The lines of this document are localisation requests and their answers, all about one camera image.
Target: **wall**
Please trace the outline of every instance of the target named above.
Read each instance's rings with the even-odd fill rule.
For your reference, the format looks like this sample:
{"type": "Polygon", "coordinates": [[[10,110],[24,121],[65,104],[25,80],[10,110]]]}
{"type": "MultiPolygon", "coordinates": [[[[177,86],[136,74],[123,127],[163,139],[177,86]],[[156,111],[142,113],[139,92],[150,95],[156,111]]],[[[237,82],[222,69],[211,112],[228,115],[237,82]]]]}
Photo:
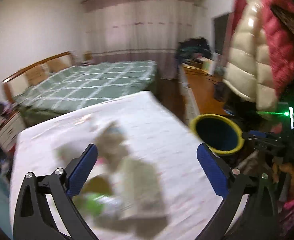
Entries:
{"type": "Polygon", "coordinates": [[[202,30],[199,35],[205,37],[212,49],[214,49],[214,28],[212,18],[232,11],[234,0],[203,0],[200,2],[202,13],[201,22],[202,30]]]}
{"type": "Polygon", "coordinates": [[[1,0],[0,84],[44,58],[65,51],[80,55],[82,14],[77,0],[1,0]]]}

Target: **white table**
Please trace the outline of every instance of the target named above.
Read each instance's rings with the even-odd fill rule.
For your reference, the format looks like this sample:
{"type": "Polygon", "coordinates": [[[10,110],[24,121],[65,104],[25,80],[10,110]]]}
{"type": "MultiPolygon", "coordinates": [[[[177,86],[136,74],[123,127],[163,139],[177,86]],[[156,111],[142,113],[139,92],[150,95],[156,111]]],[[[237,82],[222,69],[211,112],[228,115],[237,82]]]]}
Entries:
{"type": "MultiPolygon", "coordinates": [[[[95,120],[116,119],[126,133],[131,154],[156,164],[169,214],[167,222],[149,220],[142,224],[131,223],[125,231],[100,228],[87,219],[97,237],[101,240],[195,239],[222,198],[213,191],[197,160],[196,150],[201,141],[149,91],[89,106],[22,131],[11,180],[11,225],[25,174],[32,171],[36,176],[42,176],[61,167],[61,160],[57,158],[51,142],[61,130],[71,129],[77,119],[87,114],[92,114],[95,120]],[[150,228],[154,232],[146,236],[150,228]]],[[[52,199],[49,199],[49,204],[53,209],[52,199]]],[[[59,230],[68,235],[55,208],[53,217],[59,230]]]]}

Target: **metal screw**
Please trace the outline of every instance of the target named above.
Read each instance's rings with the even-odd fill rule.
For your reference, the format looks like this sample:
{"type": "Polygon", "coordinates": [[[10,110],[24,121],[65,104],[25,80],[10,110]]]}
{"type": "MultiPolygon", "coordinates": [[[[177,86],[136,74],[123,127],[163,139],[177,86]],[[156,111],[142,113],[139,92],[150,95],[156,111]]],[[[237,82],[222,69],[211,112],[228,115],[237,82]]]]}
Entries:
{"type": "Polygon", "coordinates": [[[263,174],[262,174],[262,178],[263,178],[263,179],[268,179],[269,176],[268,176],[267,174],[263,173],[263,174]]]}
{"type": "Polygon", "coordinates": [[[64,172],[64,170],[62,168],[58,168],[57,170],[55,170],[55,174],[56,175],[60,175],[64,172]]]}
{"type": "Polygon", "coordinates": [[[237,169],[237,168],[234,168],[234,169],[232,169],[232,173],[233,173],[234,175],[239,175],[239,174],[240,174],[240,170],[237,169]]]}
{"type": "Polygon", "coordinates": [[[32,176],[33,176],[33,174],[32,174],[31,172],[29,172],[29,173],[26,174],[25,177],[26,177],[26,179],[29,179],[29,178],[31,178],[32,176]]]}

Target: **curtain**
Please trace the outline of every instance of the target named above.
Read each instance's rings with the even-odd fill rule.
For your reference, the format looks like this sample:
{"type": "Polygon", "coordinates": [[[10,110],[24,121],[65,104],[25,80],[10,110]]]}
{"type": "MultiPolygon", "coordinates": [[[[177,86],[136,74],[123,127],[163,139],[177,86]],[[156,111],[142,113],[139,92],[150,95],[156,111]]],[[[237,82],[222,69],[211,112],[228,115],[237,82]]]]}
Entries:
{"type": "Polygon", "coordinates": [[[178,43],[191,38],[194,0],[89,0],[85,42],[96,64],[156,61],[163,78],[176,75],[178,43]]]}

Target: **wooden desk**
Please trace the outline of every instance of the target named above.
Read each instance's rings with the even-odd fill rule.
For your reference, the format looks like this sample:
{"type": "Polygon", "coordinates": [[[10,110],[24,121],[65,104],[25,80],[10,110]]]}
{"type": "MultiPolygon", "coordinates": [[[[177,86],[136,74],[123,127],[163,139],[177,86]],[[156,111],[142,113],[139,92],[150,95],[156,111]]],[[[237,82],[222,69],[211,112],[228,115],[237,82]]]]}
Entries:
{"type": "Polygon", "coordinates": [[[221,76],[210,76],[200,69],[180,66],[181,91],[186,105],[186,123],[199,114],[226,115],[223,102],[214,99],[214,84],[222,81],[221,76]]]}

